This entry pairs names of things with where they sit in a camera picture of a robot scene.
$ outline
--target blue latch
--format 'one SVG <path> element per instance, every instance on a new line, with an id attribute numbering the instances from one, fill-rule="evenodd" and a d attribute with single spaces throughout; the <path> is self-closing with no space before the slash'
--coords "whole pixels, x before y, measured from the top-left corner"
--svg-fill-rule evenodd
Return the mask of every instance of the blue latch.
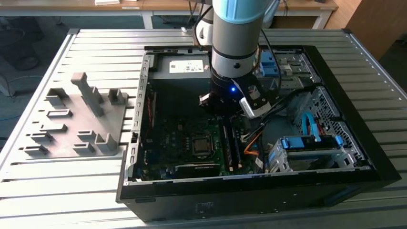
<path id="1" fill-rule="evenodd" d="M 336 143 L 340 147 L 343 147 L 343 139 L 339 135 L 335 136 Z"/>
<path id="2" fill-rule="evenodd" d="M 261 52 L 260 71 L 264 77 L 277 77 L 276 62 L 269 52 Z"/>
<path id="3" fill-rule="evenodd" d="M 285 137 L 281 139 L 284 149 L 299 149 L 304 148 L 303 139 L 300 137 Z"/>

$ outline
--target wooden desk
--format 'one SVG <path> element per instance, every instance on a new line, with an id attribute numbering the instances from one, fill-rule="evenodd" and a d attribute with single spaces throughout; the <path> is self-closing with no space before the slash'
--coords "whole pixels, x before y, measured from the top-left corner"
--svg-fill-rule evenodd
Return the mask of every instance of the wooden desk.
<path id="1" fill-rule="evenodd" d="M 376 59 L 407 31 L 407 0 L 335 0 L 328 29 L 347 28 Z"/>
<path id="2" fill-rule="evenodd" d="M 333 0 L 324 4 L 313 0 L 287 0 L 288 16 L 315 16 L 313 29 L 323 29 L 332 11 Z M 276 16 L 283 16 L 284 4 Z M 96 6 L 95 0 L 0 0 L 0 16 L 141 16 L 145 29 L 152 29 L 152 16 L 189 15 L 184 0 L 121 0 L 120 4 Z"/>

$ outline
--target motherboard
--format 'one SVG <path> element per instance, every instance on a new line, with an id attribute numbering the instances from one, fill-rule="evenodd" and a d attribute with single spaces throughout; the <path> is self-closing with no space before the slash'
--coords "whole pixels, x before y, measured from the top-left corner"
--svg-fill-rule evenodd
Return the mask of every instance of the motherboard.
<path id="1" fill-rule="evenodd" d="M 237 151 L 227 150 L 229 143 L 224 129 L 215 117 L 157 119 L 145 143 L 144 179 L 216 177 L 252 173 L 249 158 L 241 158 L 244 145 L 237 142 Z M 244 117 L 232 120 L 233 135 L 248 132 Z"/>

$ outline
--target floor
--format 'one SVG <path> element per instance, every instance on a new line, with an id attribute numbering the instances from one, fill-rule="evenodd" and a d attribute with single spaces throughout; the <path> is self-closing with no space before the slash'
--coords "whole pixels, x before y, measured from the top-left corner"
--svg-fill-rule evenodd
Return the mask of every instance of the floor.
<path id="1" fill-rule="evenodd" d="M 143 20 L 137 16 L 111 16 L 111 17 L 63 17 L 61 25 L 56 25 L 57 19 L 53 17 L 37 17 L 41 30 L 45 37 L 41 41 L 33 43 L 35 50 L 40 57 L 39 66 L 29 71 L 16 71 L 13 67 L 0 58 L 0 73 L 8 80 L 20 76 L 43 76 L 49 63 L 55 57 L 60 44 L 64 40 L 69 28 L 81 29 L 143 29 Z M 173 16 L 167 18 L 153 18 L 153 27 L 179 28 L 187 24 L 187 17 Z M 407 45 L 396 42 L 388 52 L 380 59 L 380 64 L 398 81 L 404 90 L 407 90 Z M 19 120 L 19 115 L 29 102 L 32 93 L 40 83 L 40 77 L 23 78 L 13 81 L 16 98 L 9 98 L 0 94 L 0 149 L 5 144 L 4 139 L 9 136 Z"/>

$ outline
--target black cable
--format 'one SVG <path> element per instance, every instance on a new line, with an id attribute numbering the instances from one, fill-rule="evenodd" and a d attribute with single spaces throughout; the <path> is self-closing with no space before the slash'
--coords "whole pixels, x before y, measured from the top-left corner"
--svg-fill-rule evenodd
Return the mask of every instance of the black cable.
<path id="1" fill-rule="evenodd" d="M 208 9 L 205 9 L 205 11 L 203 12 L 203 14 L 199 16 L 199 19 L 196 20 L 196 23 L 195 23 L 195 26 L 193 26 L 193 36 L 195 36 L 195 40 L 197 42 L 197 47 L 201 49 L 203 46 L 201 44 L 199 43 L 199 40 L 197 40 L 197 34 L 196 34 L 196 26 L 197 26 L 197 23 L 201 21 L 201 19 L 204 18 L 204 16 L 207 15 L 207 13 L 209 12 L 209 10 L 212 9 L 213 6 L 209 6 Z"/>
<path id="2" fill-rule="evenodd" d="M 265 152 L 264 152 L 264 148 L 263 148 L 263 134 L 260 134 L 259 138 L 257 138 L 257 150 L 259 150 L 259 159 L 263 162 L 263 168 L 260 168 L 260 172 L 264 173 L 265 172 Z"/>
<path id="3" fill-rule="evenodd" d="M 191 23 L 191 19 L 192 19 L 192 17 L 193 17 L 193 13 L 195 13 L 195 10 L 196 10 L 197 2 L 196 2 L 195 5 L 193 5 L 193 10 L 192 10 L 192 8 L 191 8 L 191 2 L 189 2 L 189 1 L 188 1 L 188 4 L 189 4 L 189 18 L 188 18 L 187 25 L 189 25 L 189 23 Z"/>
<path id="4" fill-rule="evenodd" d="M 263 37 L 265 39 L 265 44 L 267 44 L 267 47 L 268 47 L 268 50 L 272 54 L 272 57 L 273 57 L 273 60 L 275 60 L 275 66 L 277 67 L 277 73 L 279 73 L 279 84 L 277 84 L 277 89 L 276 89 L 276 97 L 279 96 L 279 93 L 280 93 L 280 90 L 281 90 L 281 81 L 283 81 L 283 76 L 281 76 L 281 69 L 280 69 L 280 66 L 279 66 L 279 62 L 277 62 L 277 58 L 275 56 L 275 53 L 273 53 L 273 50 L 272 50 L 272 47 L 269 45 L 269 41 L 268 41 L 268 38 L 265 36 L 265 32 L 264 30 L 261 30 L 261 34 L 263 34 Z"/>
<path id="5" fill-rule="evenodd" d="M 319 84 L 319 83 L 315 83 L 315 84 L 311 85 L 311 86 L 307 86 L 307 87 L 304 87 L 304 88 L 299 88 L 299 89 L 291 91 L 289 94 L 285 95 L 283 98 L 280 98 L 280 99 L 272 104 L 269 111 L 268 111 L 268 112 L 265 113 L 265 115 L 261 117 L 260 122 L 259 122 L 259 125 L 257 125 L 257 128 L 256 128 L 249 134 L 245 135 L 245 137 L 243 138 L 243 140 L 249 139 L 257 132 L 260 132 L 260 131 L 264 129 L 264 127 L 265 127 L 268 121 L 271 120 L 271 117 L 272 117 L 276 113 L 279 113 L 279 112 L 285 108 L 285 105 L 284 105 L 283 103 L 288 102 L 288 101 L 293 98 L 293 96 L 299 95 L 300 93 L 303 93 L 303 92 L 311 92 L 317 86 L 320 86 L 320 84 Z"/>
<path id="6" fill-rule="evenodd" d="M 284 14 L 283 16 L 288 16 L 288 4 L 287 4 L 287 0 L 283 0 L 284 2 Z"/>
<path id="7" fill-rule="evenodd" d="M 201 4 L 201 9 L 199 10 L 199 15 L 203 14 L 203 10 L 204 10 L 204 4 Z"/>
<path id="8" fill-rule="evenodd" d="M 7 80 L 5 76 L 3 75 L 3 73 L 0 73 L 0 76 L 1 76 L 1 77 L 4 78 L 4 80 L 5 80 L 8 94 L 12 94 L 12 93 L 11 93 L 11 87 L 9 87 L 9 84 L 8 84 L 8 80 Z M 9 95 L 9 96 L 7 96 L 7 97 L 15 99 L 17 96 L 16 96 L 16 95 Z"/>

